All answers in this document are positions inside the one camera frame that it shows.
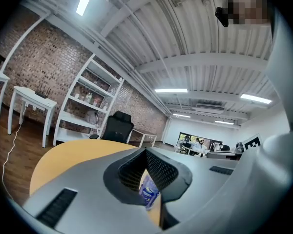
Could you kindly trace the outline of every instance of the shelving unit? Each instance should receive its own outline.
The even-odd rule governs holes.
[[[72,140],[78,140],[78,139],[87,139],[89,138],[89,134],[86,133],[80,133],[77,131],[72,131],[63,127],[60,127],[60,122],[61,120],[63,121],[67,121],[79,126],[84,126],[84,127],[88,127],[88,128],[92,128],[92,129],[96,129],[97,133],[99,135],[99,137],[102,134],[102,130],[104,128],[104,125],[106,123],[106,120],[108,118],[108,115],[111,111],[111,108],[115,102],[115,99],[123,85],[124,79],[122,79],[122,81],[119,81],[116,77],[114,77],[109,71],[107,71],[104,67],[102,67],[100,64],[98,64],[95,60],[93,60],[93,58],[95,57],[95,54],[93,54],[88,61],[84,64],[84,66],[82,67],[82,69],[80,70],[80,72],[77,74],[77,76],[75,77],[72,85],[70,86],[64,102],[62,104],[60,113],[59,113],[59,117],[57,120],[57,124],[55,127],[55,132],[54,132],[54,139],[53,139],[53,145],[56,145],[57,141],[62,141],[62,142],[67,142],[67,141],[72,141]],[[88,72],[94,74],[95,76],[99,77],[101,80],[103,80],[105,83],[107,83],[109,85],[109,87],[111,87],[111,85],[117,84],[118,87],[116,89],[116,93],[115,95],[112,95],[111,93],[109,93],[108,91],[102,89],[101,87],[99,87],[97,84],[94,84],[93,82],[89,81],[88,79],[84,78],[82,76],[83,72],[87,70]],[[103,110],[102,108],[93,106],[85,101],[82,101],[78,98],[75,98],[74,96],[71,95],[76,83],[81,84],[82,86],[88,88],[89,90],[91,90],[92,92],[99,94],[101,96],[103,96],[104,98],[112,98],[112,102],[110,103],[110,105],[108,106],[107,110]],[[65,107],[67,104],[68,100],[73,100],[77,103],[80,103],[84,106],[87,106],[97,112],[101,112],[103,114],[105,114],[105,117],[103,119],[103,122],[101,124],[100,127],[97,127],[95,125],[92,125],[90,123],[88,123],[84,118],[78,117],[72,113],[66,112],[65,111]]]

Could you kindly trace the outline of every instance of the ceiling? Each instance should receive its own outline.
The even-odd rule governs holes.
[[[84,15],[79,0],[31,0],[51,10],[110,56],[167,115],[239,128],[254,110],[279,102],[264,74],[271,50],[267,26],[225,28],[215,8],[223,0],[90,0]],[[187,94],[156,94],[155,88],[187,88]],[[249,93],[273,102],[267,106],[240,98]],[[197,103],[218,105],[220,114],[193,110]]]

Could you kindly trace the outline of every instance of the black slot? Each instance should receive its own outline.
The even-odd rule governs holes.
[[[63,189],[48,206],[37,216],[37,220],[54,228],[67,210],[77,192]]]
[[[233,169],[223,168],[223,167],[219,167],[219,166],[212,166],[210,168],[210,170],[213,172],[217,172],[217,173],[225,174],[225,175],[231,175],[233,172]]]

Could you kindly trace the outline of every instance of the air conditioner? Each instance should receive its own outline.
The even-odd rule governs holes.
[[[221,114],[225,110],[223,106],[210,105],[210,104],[196,104],[195,107],[192,107],[195,111],[212,113],[212,114]]]

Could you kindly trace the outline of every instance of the white wall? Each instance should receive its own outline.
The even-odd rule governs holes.
[[[231,148],[236,145],[235,136],[237,130],[235,129],[176,118],[171,121],[165,142],[170,145],[176,145],[180,132],[222,141]]]
[[[290,131],[287,116],[281,103],[275,105],[259,116],[242,124],[237,132],[236,140],[243,142],[255,134],[260,134],[262,141],[272,135]]]
[[[170,145],[176,145],[179,134],[182,132],[219,140],[233,149],[238,141],[243,142],[255,134],[260,134],[262,141],[265,141],[272,135],[288,133],[289,130],[287,116],[282,104],[279,103],[243,123],[239,130],[173,118],[165,142]]]

